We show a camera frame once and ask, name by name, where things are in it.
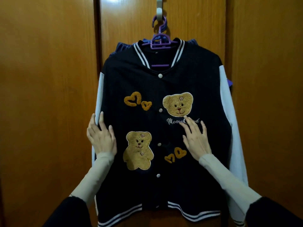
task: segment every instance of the person's right hand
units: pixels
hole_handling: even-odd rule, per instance
[[[186,136],[183,135],[183,142],[193,158],[199,161],[199,158],[205,154],[211,154],[211,149],[207,139],[206,126],[201,121],[203,133],[199,130],[198,125],[190,117],[184,116],[187,124],[181,122]]]
[[[95,123],[95,114],[92,115],[91,121],[89,121],[89,127],[86,130],[86,135],[91,141],[95,149],[96,155],[101,152],[112,152],[113,155],[117,153],[117,142],[112,125],[109,125],[108,129],[104,124],[103,112],[100,113],[99,125],[101,130]]]

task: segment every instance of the wooden door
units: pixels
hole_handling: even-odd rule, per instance
[[[228,0],[233,101],[248,183],[303,218],[303,0]]]
[[[196,39],[199,45],[225,59],[225,0],[164,0],[166,33],[173,39]],[[156,0],[101,0],[102,62],[118,42],[132,44],[156,33],[151,27]],[[178,210],[140,212],[117,226],[220,226],[220,218],[191,223]]]
[[[0,179],[6,226],[41,226],[91,166],[93,0],[0,0]]]

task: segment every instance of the beige undershirt sleeve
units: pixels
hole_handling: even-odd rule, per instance
[[[114,155],[111,152],[99,153],[93,167],[90,168],[80,184],[71,193],[70,197],[81,198],[89,207],[109,172],[113,161]]]
[[[203,155],[200,157],[199,163],[217,180],[222,189],[233,198],[245,215],[249,205],[261,198],[258,193],[234,176],[213,154]]]

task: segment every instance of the purple hanger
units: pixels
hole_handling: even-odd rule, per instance
[[[153,20],[152,20],[152,24],[151,24],[152,27],[154,27],[154,22],[156,21],[156,19],[157,19],[157,15],[155,15]],[[171,48],[171,46],[169,46],[169,45],[174,44],[174,43],[178,43],[176,41],[172,41],[168,35],[161,33],[167,27],[166,17],[162,16],[162,20],[164,21],[164,23],[159,26],[159,33],[154,35],[154,37],[152,38],[152,40],[149,43],[144,43],[144,44],[142,44],[142,46],[150,45],[151,49],[153,49],[153,50],[169,49],[169,48]],[[162,43],[161,37],[166,37],[167,40],[168,40],[168,43]],[[152,67],[168,67],[168,66],[169,66],[169,64],[154,64],[154,65],[152,65]]]

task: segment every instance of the large brown heart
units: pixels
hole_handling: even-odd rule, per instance
[[[168,156],[165,156],[164,159],[166,161],[168,161],[169,163],[172,163],[172,162],[174,163],[175,162],[175,156],[174,156],[174,154],[170,154]]]
[[[182,150],[180,147],[175,148],[175,155],[177,159],[184,157],[187,154],[186,150]]]
[[[135,99],[136,99],[135,97],[137,97],[137,103],[130,102],[130,100],[135,101]],[[124,103],[128,106],[135,107],[135,106],[137,106],[137,104],[141,104],[141,99],[142,98],[141,98],[140,92],[133,92],[131,94],[131,96],[127,96],[124,98]]]
[[[142,101],[141,106],[142,106],[143,110],[147,111],[148,109],[151,108],[152,102]]]

